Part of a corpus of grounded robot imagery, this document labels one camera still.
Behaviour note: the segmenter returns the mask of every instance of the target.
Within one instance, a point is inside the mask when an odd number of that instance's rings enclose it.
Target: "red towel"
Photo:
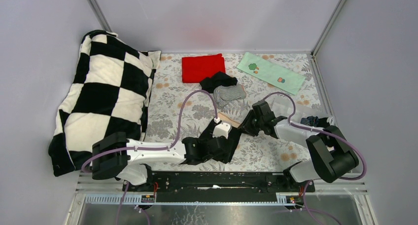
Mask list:
[[[181,59],[183,83],[199,83],[219,71],[225,73],[225,60],[222,54],[184,57]]]

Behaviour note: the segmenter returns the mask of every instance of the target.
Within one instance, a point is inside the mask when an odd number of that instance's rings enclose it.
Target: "checkered pillow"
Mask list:
[[[114,132],[143,139],[160,56],[161,51],[138,52],[115,33],[83,37],[74,82],[58,107],[49,145],[55,176],[79,170],[92,156],[92,145]]]

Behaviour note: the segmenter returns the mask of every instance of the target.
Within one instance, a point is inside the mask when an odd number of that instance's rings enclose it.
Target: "green towel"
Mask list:
[[[305,81],[305,76],[248,52],[237,68],[292,95],[298,93]]]

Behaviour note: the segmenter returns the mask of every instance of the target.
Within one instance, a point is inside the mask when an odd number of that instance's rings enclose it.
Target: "white wall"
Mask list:
[[[339,0],[97,0],[140,50],[308,51]]]
[[[381,225],[418,219],[417,11],[417,0],[348,0],[317,56]]]
[[[86,0],[0,0],[0,224],[60,225],[77,173],[55,178],[48,145],[81,38],[99,23]]]

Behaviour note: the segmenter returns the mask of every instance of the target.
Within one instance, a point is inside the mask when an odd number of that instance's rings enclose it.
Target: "floral fabric surface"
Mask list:
[[[163,54],[154,77],[148,109],[148,128],[145,141],[172,142],[177,131],[180,107],[194,90],[201,89],[199,83],[184,84],[181,81],[181,58],[207,54]],[[320,110],[320,101],[313,74],[306,54],[258,54],[262,58],[279,64],[306,77],[298,94],[292,96],[298,104]],[[271,92],[281,91],[262,80],[236,68],[243,54],[223,54],[226,73],[238,79],[244,86],[247,97],[233,100],[218,112],[242,122],[251,106]],[[186,103],[181,119],[180,139],[198,137],[214,117],[212,103],[208,96],[197,93]],[[277,140],[263,132],[257,137],[243,134],[234,157],[229,164],[209,160],[200,165],[175,165],[152,163],[153,170],[170,171],[282,171],[298,161],[309,159],[306,148],[293,142]]]

